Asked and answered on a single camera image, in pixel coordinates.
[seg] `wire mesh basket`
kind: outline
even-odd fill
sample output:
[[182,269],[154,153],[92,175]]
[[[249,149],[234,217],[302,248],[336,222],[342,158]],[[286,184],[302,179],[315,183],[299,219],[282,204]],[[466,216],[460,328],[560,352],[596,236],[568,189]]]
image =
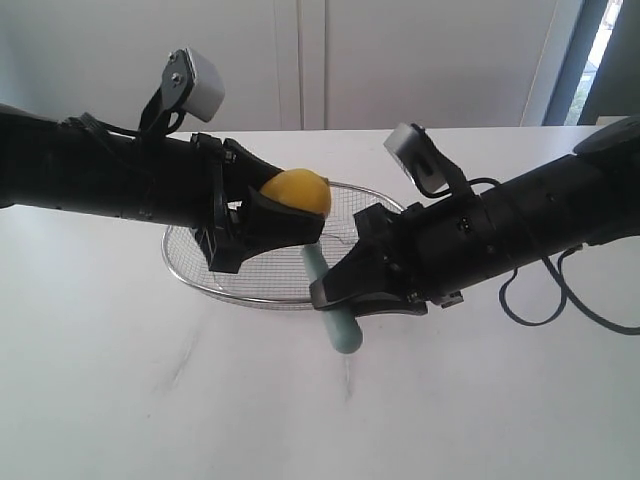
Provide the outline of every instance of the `wire mesh basket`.
[[[331,212],[320,237],[322,253],[335,265],[358,241],[353,215],[375,203],[391,211],[402,207],[391,198],[362,187],[331,183]],[[218,300],[272,310],[311,308],[309,280],[300,250],[286,247],[243,262],[237,274],[210,272],[191,231],[168,227],[162,256],[171,273],[192,288]]]

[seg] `yellow lemon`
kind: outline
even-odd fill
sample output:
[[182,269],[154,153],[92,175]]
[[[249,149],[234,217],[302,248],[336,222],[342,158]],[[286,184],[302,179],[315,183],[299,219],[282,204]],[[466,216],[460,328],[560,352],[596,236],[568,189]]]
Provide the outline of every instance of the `yellow lemon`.
[[287,207],[325,218],[331,211],[329,181],[305,168],[280,172],[262,186],[260,193]]

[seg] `white table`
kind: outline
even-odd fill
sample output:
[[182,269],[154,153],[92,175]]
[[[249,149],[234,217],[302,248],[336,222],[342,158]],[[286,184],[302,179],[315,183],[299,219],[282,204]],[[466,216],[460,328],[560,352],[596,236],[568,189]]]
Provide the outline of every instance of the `white table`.
[[[506,180],[592,131],[433,137],[470,178]],[[420,200],[384,151],[387,133],[229,136],[282,167]],[[176,281],[162,226],[13,207],[0,232],[0,478],[640,475],[640,339],[573,307],[518,326],[498,304],[504,277],[426,317],[363,319],[347,365],[313,312],[232,306]],[[567,276],[596,310],[634,321],[639,253],[634,240],[588,249]],[[558,298],[540,265],[512,293],[532,318]]]

